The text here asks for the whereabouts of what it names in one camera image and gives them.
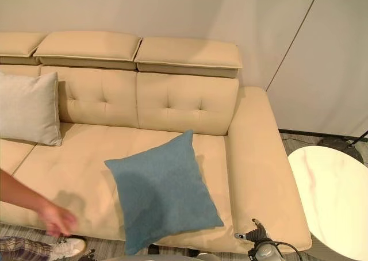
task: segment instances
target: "robotic arm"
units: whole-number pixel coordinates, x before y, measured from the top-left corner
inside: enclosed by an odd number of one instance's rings
[[[300,253],[294,246],[284,242],[273,241],[269,238],[265,227],[257,219],[253,219],[253,222],[257,227],[256,229],[246,234],[235,234],[235,237],[238,239],[254,242],[254,248],[248,251],[248,256],[251,261],[285,261],[278,249],[278,246],[281,244],[292,247],[298,254],[300,261],[303,261]]]

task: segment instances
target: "cord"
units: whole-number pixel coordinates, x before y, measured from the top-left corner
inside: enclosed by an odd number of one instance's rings
[[[283,258],[282,254],[281,254],[281,251],[278,249],[278,246],[279,245],[287,245],[289,246],[290,248],[292,248],[293,250],[295,250],[295,252],[297,253],[297,255],[299,256],[299,259],[300,261],[303,261],[303,258],[301,257],[300,255],[300,252],[296,249],[296,247],[294,247],[293,245],[291,244],[288,244],[288,243],[285,243],[285,242],[277,242],[277,241],[264,241],[264,242],[261,242],[257,245],[256,249],[255,249],[255,252],[257,252],[257,250],[259,249],[260,246],[262,245],[265,245],[265,244],[271,244],[271,245],[274,245],[277,249],[277,251],[279,252],[280,256]]]
[[[303,261],[303,258],[300,255],[300,252],[296,249],[296,247],[294,247],[293,245],[289,244],[289,243],[285,243],[285,242],[275,242],[276,243],[276,247],[278,245],[287,245],[290,248],[292,248],[293,250],[295,250],[295,252],[297,253],[297,255],[299,256],[300,261]]]
[[[300,141],[300,142],[303,142],[303,143],[316,145],[316,143],[313,143],[313,142],[307,142],[307,141],[302,141],[302,140],[300,140],[300,139],[291,139],[291,140],[296,140],[296,141]]]

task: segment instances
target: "plaid pants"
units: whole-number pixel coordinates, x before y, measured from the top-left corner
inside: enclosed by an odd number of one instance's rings
[[[47,261],[51,246],[25,238],[0,237],[0,261]]]

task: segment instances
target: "gray pillow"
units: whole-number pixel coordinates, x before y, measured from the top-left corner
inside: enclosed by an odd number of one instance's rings
[[[0,72],[0,137],[60,146],[58,75]]]
[[[124,212],[125,253],[161,238],[223,226],[195,159],[193,131],[123,159],[106,160]]]

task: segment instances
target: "baseboard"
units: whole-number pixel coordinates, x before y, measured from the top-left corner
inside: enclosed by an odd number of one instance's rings
[[[333,136],[333,137],[341,137],[347,140],[356,140],[358,137],[354,136],[341,136],[341,135],[332,135],[330,133],[312,133],[312,132],[303,132],[301,130],[285,130],[279,129],[280,133],[291,133],[293,135],[302,135],[302,136],[318,136],[318,137],[326,137],[326,136]],[[361,141],[368,142],[368,138],[364,137]]]

